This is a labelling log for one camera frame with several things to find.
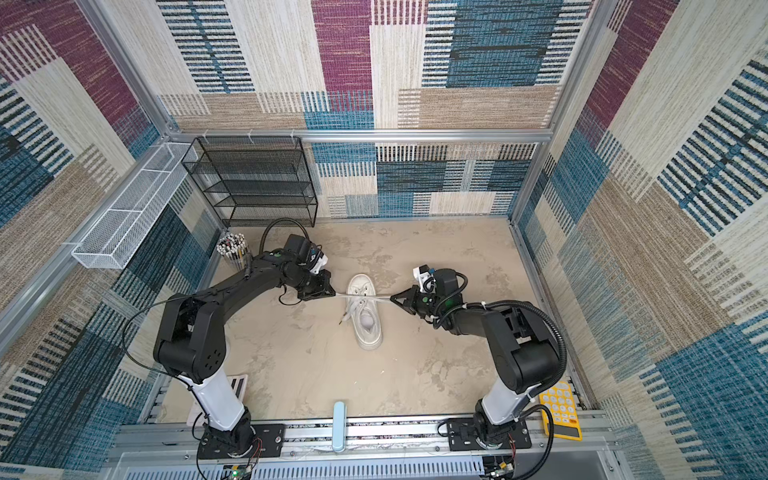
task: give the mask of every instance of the white sneaker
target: white sneaker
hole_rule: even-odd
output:
[[[379,312],[376,309],[376,302],[366,300],[365,296],[375,296],[376,290],[373,288],[371,279],[361,273],[355,275],[349,281],[346,288],[349,295],[359,295],[346,301],[346,314],[352,318],[352,325],[355,330],[355,337],[360,348],[373,350],[382,344],[382,324],[379,321]]]

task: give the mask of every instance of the black robotic arm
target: black robotic arm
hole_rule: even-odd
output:
[[[308,238],[290,235],[285,247],[249,255],[246,268],[221,283],[167,301],[154,358],[188,385],[206,414],[208,422],[198,456],[207,445],[208,450],[242,457],[251,451],[256,437],[250,413],[232,393],[220,368],[227,353],[224,324],[237,310],[272,288],[291,286],[300,300],[335,296],[330,272],[320,269],[326,261],[321,249]],[[464,303],[462,291],[468,279],[454,270],[433,270],[425,265],[414,274],[419,284],[393,295],[391,301],[421,316],[435,329],[486,338],[498,373],[491,392],[478,400],[473,419],[460,419],[463,423],[457,431],[473,441],[463,442],[469,445],[466,449],[476,449],[477,445],[497,449],[521,432],[530,445],[525,416],[542,407],[523,409],[565,371],[565,346],[556,326],[530,303]],[[461,286],[459,277],[464,280]],[[551,414],[546,413],[551,425]],[[551,431],[539,467],[550,447]]]

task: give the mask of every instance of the beige floor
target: beige floor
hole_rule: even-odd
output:
[[[274,229],[266,248],[282,246],[296,231]],[[262,229],[236,232],[258,248]],[[329,256],[326,268],[340,292],[356,273],[371,276],[379,295],[400,292],[413,284],[413,267],[427,263],[467,275],[467,301],[535,303],[503,219],[319,223],[310,236]],[[215,281],[231,273],[222,263]],[[470,412],[495,381],[485,339],[435,331],[380,303],[384,342],[367,352],[357,346],[351,323],[339,325],[345,300],[283,306],[281,292],[264,293],[225,327],[224,367],[228,375],[248,374],[245,404],[255,419],[329,417],[337,400],[346,402],[349,416]],[[289,293],[284,300],[295,298]],[[160,421],[184,422],[190,406],[190,394],[174,382]]]

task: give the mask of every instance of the shoelace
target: shoelace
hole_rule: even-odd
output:
[[[349,307],[347,307],[346,312],[344,312],[344,315],[341,317],[341,321],[339,322],[339,324],[351,319],[355,315],[355,313],[357,313],[357,311],[360,310],[362,306],[366,304],[367,301],[389,302],[388,296],[373,296],[373,295],[369,296],[369,295],[366,295],[367,292],[368,292],[368,285],[365,285],[362,288],[362,290],[357,290],[353,294],[349,294],[349,293],[336,294],[336,296],[353,299],[353,301],[349,303]]]

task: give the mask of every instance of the metal vent grille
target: metal vent grille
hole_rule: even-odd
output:
[[[225,478],[221,465],[201,465],[210,480]],[[375,458],[360,460],[313,460],[262,462],[253,480],[376,480],[378,478],[444,478],[483,475],[482,457],[444,455],[435,458]],[[125,480],[198,480],[195,467],[131,467]]]
[[[221,480],[227,477],[221,465],[200,465],[205,478]],[[197,467],[131,467],[125,480],[200,480]]]
[[[261,465],[252,478],[332,478],[357,480],[364,478],[434,478],[482,475],[482,460],[470,456],[442,458],[378,458],[366,460],[312,461],[295,465]]]

